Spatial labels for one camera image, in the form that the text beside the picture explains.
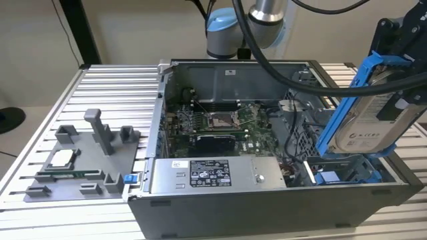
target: black pole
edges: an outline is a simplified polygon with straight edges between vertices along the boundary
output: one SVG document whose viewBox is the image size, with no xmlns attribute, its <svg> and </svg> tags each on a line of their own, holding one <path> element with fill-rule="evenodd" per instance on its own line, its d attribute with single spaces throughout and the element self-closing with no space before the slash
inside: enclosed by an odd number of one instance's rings
<svg viewBox="0 0 427 240">
<path fill-rule="evenodd" d="M 85 64 L 102 64 L 82 0 L 59 0 Z"/>
</svg>

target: blue latch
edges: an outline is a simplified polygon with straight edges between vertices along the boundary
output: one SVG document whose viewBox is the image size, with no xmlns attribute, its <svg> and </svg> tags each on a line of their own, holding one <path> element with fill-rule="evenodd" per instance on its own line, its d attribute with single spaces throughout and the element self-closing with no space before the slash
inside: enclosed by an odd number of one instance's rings
<svg viewBox="0 0 427 240">
<path fill-rule="evenodd" d="M 123 179 L 125 184 L 137 184 L 139 182 L 139 176 L 127 174 Z"/>
</svg>

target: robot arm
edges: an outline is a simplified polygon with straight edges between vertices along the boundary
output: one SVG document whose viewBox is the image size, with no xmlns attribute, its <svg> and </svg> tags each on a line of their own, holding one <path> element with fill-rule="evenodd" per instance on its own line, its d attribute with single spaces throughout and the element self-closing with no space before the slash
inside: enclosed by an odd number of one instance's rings
<svg viewBox="0 0 427 240">
<path fill-rule="evenodd" d="M 257 0 L 247 19 L 262 49 L 279 42 L 285 35 L 285 0 Z M 233 7 L 215 10 L 207 20 L 207 54 L 215 59 L 231 59 L 246 47 L 245 36 Z"/>
</svg>

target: white sticker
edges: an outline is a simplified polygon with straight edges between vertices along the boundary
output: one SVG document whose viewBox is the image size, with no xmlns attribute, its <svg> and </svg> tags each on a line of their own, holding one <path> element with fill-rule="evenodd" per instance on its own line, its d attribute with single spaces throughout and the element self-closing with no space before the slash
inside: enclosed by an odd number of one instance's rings
<svg viewBox="0 0 427 240">
<path fill-rule="evenodd" d="M 226 70 L 226 76 L 237 75 L 237 70 Z"/>
<path fill-rule="evenodd" d="M 189 161 L 173 161 L 173 168 L 187 169 L 189 168 Z"/>
</svg>

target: circuit board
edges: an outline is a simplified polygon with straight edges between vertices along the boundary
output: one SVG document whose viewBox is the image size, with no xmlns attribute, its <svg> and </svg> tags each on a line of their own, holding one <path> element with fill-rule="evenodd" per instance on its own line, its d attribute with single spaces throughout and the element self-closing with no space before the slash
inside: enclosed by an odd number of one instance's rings
<svg viewBox="0 0 427 240">
<path fill-rule="evenodd" d="M 262 104 L 241 104 L 235 111 L 193 111 L 182 106 L 169 115 L 170 153 L 174 158 L 233 157 L 255 155 L 282 157 L 273 125 Z M 221 152 L 197 151 L 198 140 L 203 137 L 231 138 L 234 144 Z"/>
</svg>

